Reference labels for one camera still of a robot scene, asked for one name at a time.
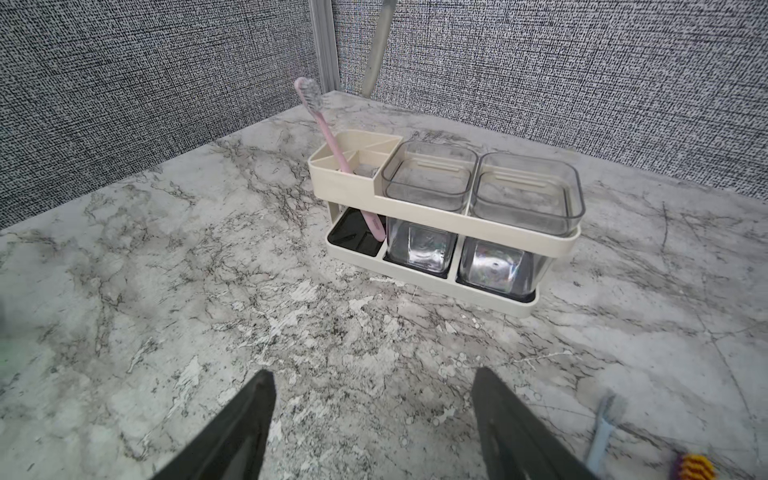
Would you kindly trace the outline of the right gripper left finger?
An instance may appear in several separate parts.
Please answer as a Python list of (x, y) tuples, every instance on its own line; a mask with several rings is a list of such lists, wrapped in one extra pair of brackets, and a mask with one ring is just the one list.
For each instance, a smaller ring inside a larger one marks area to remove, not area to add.
[(155, 477), (257, 479), (275, 403), (273, 373), (260, 370)]

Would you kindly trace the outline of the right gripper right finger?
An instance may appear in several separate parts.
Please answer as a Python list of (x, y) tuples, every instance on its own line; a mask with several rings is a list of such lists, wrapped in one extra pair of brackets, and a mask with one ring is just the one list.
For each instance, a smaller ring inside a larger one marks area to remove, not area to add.
[(471, 396), (490, 479), (596, 477), (491, 369), (476, 371)]

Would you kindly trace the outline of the white toothbrush holder caddy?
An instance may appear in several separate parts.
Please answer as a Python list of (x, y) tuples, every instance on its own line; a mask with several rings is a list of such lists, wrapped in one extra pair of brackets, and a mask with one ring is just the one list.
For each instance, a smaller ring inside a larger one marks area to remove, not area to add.
[[(455, 300), (515, 317), (526, 317), (539, 301), (540, 284), (547, 272), (529, 301), (517, 301), (462, 284), (458, 281), (458, 269), (465, 239), (472, 237), (517, 247), (555, 261), (569, 254), (580, 236), (583, 217), (575, 230), (565, 237), (472, 217), (469, 214), (470, 200), (480, 158), (483, 156), (476, 152), (478, 161), (468, 202), (463, 212), (452, 213), (385, 196), (384, 169), (398, 147), (407, 142), (403, 138), (360, 130), (344, 131), (335, 137), (353, 174), (341, 171), (327, 144), (310, 157), (308, 166), (315, 195), (328, 206), (332, 226), (326, 237), (326, 245), (329, 253), (338, 260)], [(383, 242), (377, 241), (370, 233), (361, 210), (379, 217), (386, 232)], [(385, 259), (388, 216), (458, 235), (446, 277), (433, 276)]]

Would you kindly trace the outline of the pink toothbrush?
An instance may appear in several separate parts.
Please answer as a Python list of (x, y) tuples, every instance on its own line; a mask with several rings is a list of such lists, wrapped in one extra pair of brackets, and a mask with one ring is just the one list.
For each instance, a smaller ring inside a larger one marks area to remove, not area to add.
[[(346, 174), (353, 174), (353, 170), (350, 168), (336, 137), (331, 132), (331, 129), (323, 116), (323, 99), (319, 84), (311, 78), (299, 77), (294, 81), (294, 89), (303, 105), (307, 108), (309, 114), (317, 123), (341, 171)], [(360, 213), (373, 237), (377, 241), (383, 242), (386, 239), (386, 232), (379, 217), (371, 212), (363, 210), (361, 210)]]

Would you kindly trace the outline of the purple orange toothbrush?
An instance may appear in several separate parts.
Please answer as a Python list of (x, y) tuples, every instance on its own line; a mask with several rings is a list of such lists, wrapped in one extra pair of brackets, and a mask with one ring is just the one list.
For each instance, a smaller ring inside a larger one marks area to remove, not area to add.
[(700, 454), (678, 454), (673, 462), (671, 480), (716, 480), (717, 473), (708, 457)]

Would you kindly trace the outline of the clear cup right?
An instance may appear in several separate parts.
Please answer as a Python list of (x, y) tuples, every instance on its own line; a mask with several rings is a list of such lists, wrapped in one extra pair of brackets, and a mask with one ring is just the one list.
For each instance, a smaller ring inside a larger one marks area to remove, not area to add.
[[(578, 171), (551, 159), (495, 152), (480, 158), (469, 214), (565, 237), (586, 208)], [(458, 281), (517, 301), (529, 301), (554, 260), (517, 247), (467, 237)]]

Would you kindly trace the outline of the clear cup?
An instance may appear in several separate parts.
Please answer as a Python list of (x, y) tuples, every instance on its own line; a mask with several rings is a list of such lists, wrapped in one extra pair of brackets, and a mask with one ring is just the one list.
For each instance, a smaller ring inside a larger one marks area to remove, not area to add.
[[(385, 167), (388, 198), (441, 211), (461, 213), (470, 196), (478, 155), (464, 147), (407, 141)], [(433, 276), (446, 277), (458, 235), (386, 218), (385, 259)]]
[[(495, 152), (480, 158), (469, 214), (565, 237), (586, 208), (578, 171), (551, 159)], [(529, 301), (554, 260), (517, 247), (467, 237), (458, 281), (517, 301)]]

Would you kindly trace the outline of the clear cup left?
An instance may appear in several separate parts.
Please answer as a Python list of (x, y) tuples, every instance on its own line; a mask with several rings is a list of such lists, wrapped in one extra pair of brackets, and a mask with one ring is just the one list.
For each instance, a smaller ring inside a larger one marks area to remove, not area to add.
[[(388, 198), (441, 211), (461, 213), (470, 196), (478, 155), (464, 147), (407, 141), (385, 167)], [(433, 276), (446, 277), (458, 235), (386, 218), (385, 259)]]

